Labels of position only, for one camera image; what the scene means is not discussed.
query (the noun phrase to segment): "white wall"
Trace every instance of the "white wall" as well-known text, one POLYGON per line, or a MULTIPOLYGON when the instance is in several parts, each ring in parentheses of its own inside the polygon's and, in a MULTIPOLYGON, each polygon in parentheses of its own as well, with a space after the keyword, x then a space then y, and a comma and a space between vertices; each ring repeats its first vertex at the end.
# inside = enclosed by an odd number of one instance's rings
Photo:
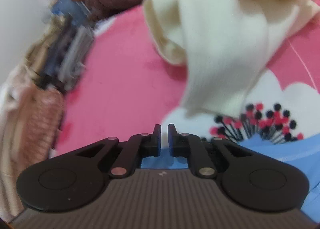
POLYGON ((41 37, 50 0, 0 0, 0 84, 41 37))

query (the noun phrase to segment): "blue cloth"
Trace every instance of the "blue cloth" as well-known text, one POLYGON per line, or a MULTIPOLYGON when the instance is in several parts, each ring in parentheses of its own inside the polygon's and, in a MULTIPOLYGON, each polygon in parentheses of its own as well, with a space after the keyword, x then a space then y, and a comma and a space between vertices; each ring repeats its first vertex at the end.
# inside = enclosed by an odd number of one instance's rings
MULTIPOLYGON (((320 134, 302 141, 284 144, 262 141, 261 137, 256 135, 240 145, 293 165, 306 174, 310 189, 302 211, 315 222, 320 222, 320 134)), ((141 168, 188 168, 188 164, 186 159, 173 158, 168 149, 162 149, 160 157, 144 159, 141 168)))
POLYGON ((83 5, 72 0, 58 0, 51 8, 51 12, 56 15, 68 15, 73 18, 72 24, 81 26, 87 19, 86 10, 83 5))

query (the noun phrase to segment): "round rivet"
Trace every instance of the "round rivet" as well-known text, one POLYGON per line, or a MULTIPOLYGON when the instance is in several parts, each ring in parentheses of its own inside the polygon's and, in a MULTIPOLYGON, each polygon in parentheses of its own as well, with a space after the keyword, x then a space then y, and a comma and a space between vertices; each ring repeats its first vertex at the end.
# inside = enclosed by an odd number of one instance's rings
POLYGON ((201 168, 199 169, 199 173, 202 175, 202 176, 211 176, 215 173, 216 171, 213 169, 213 168, 201 168))
POLYGON ((111 170, 111 174, 115 175, 115 176, 122 176, 126 173, 127 173, 127 170, 125 168, 121 168, 121 167, 116 167, 111 170))

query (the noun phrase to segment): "pink blanket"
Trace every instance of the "pink blanket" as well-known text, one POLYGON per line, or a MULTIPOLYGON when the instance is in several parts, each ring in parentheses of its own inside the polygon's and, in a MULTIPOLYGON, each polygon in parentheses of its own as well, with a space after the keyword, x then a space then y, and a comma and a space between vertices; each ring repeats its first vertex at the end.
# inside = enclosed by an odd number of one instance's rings
MULTIPOLYGON (((246 102, 263 104, 263 114, 282 102, 298 123, 293 136, 320 132, 319 40, 320 28, 313 23, 286 40, 246 102)), ((156 123, 171 121, 184 132, 213 135, 213 118, 208 123, 207 117, 199 121, 179 112, 186 78, 184 68, 172 67, 157 55, 141 7, 117 16, 97 38, 82 80, 67 96, 58 154, 109 136, 127 140, 133 134, 151 132, 156 123)))

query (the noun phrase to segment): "folded clothing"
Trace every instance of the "folded clothing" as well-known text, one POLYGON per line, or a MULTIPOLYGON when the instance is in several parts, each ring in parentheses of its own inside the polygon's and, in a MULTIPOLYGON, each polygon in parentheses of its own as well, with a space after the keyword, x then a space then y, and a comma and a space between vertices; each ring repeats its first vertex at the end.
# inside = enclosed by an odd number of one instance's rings
POLYGON ((39 73, 44 67, 50 46, 60 35, 65 23, 64 17, 53 16, 47 30, 39 41, 34 43, 25 56, 25 64, 33 81, 38 81, 39 73))
POLYGON ((38 86, 45 89, 48 84, 56 85, 56 80, 61 64, 67 51, 77 33, 77 27, 72 25, 72 18, 66 17, 66 22, 56 40, 52 43, 47 52, 47 59, 39 75, 38 86))
POLYGON ((74 88, 84 70, 84 59, 94 40, 92 29, 80 26, 61 64, 58 80, 63 83, 64 90, 74 88))
POLYGON ((29 74, 22 61, 0 91, 0 217, 6 221, 23 210, 16 179, 47 158, 64 106, 59 91, 39 89, 29 74))
POLYGON ((182 105, 233 117, 282 41, 318 11, 311 0, 144 0, 159 54, 188 64, 182 105))

